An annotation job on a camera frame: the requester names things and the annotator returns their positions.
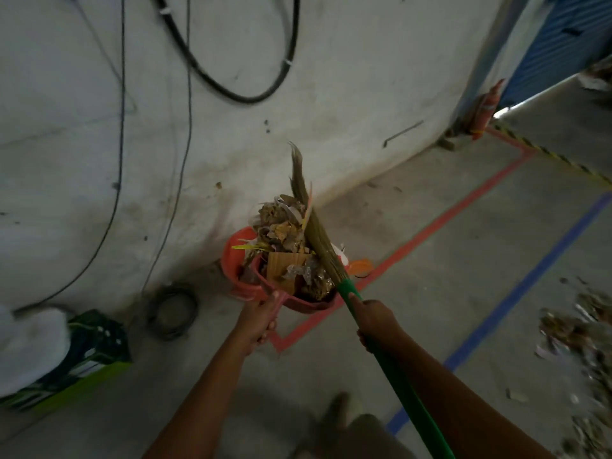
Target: green broom handle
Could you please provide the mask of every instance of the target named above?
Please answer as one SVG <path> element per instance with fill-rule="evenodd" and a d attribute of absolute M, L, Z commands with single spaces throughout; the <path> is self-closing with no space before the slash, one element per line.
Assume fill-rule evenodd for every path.
<path fill-rule="evenodd" d="M 348 306 L 353 318 L 355 318 L 355 310 L 353 309 L 353 305 L 351 305 L 348 295 L 349 293 L 355 293 L 360 299 L 361 295 L 357 291 L 357 288 L 355 288 L 353 281 L 351 279 L 343 280 L 336 288 Z M 380 350 L 376 345 L 373 345 L 371 341 L 368 341 L 368 349 L 370 349 L 374 357 L 376 357 L 378 365 L 380 365 L 393 391 L 400 399 L 402 406 L 406 409 L 406 413 L 412 420 L 417 432 L 419 432 L 432 458 L 454 459 L 455 455 L 444 439 L 444 435 L 442 435 L 438 425 L 429 412 L 427 412 L 423 403 L 421 403 L 417 393 L 415 393 L 413 387 L 406 379 L 406 375 L 395 362 L 395 359 Z"/>

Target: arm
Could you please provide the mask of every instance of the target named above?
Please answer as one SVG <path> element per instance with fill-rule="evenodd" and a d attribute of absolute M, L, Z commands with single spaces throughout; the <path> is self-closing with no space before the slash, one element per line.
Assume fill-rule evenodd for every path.
<path fill-rule="evenodd" d="M 436 421 L 457 459 L 553 459 L 538 442 L 486 404 L 402 330 L 380 301 L 351 296 L 365 346 L 370 338 L 391 354 Z"/>
<path fill-rule="evenodd" d="M 213 457 L 242 363 L 276 326 L 276 298 L 275 292 L 264 303 L 245 303 L 236 326 L 144 459 Z"/>

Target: person's left hand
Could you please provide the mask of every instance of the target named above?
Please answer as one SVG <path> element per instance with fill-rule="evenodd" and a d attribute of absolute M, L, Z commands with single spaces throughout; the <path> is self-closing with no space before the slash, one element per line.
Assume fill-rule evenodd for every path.
<path fill-rule="evenodd" d="M 245 345 L 247 355 L 263 345 L 267 341 L 268 331 L 276 328 L 279 295 L 275 291 L 266 301 L 244 303 L 232 334 Z"/>

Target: cardboard piece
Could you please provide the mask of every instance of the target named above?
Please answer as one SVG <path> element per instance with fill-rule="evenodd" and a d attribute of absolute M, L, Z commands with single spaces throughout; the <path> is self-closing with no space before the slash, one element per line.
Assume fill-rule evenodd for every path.
<path fill-rule="evenodd" d="M 310 256 L 310 254 L 306 253 L 270 253 L 268 255 L 266 278 L 276 283 L 279 288 L 293 296 L 295 295 L 295 281 L 298 280 L 299 277 L 287 279 L 283 278 L 283 275 L 287 272 L 287 266 L 291 266 L 292 264 L 295 266 L 303 266 Z"/>

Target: blue roller door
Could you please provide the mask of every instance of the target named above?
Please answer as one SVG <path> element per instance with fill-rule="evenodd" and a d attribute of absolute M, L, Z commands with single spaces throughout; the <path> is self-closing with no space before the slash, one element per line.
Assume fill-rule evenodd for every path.
<path fill-rule="evenodd" d="M 610 53 L 612 0 L 558 0 L 502 94 L 521 103 Z"/>

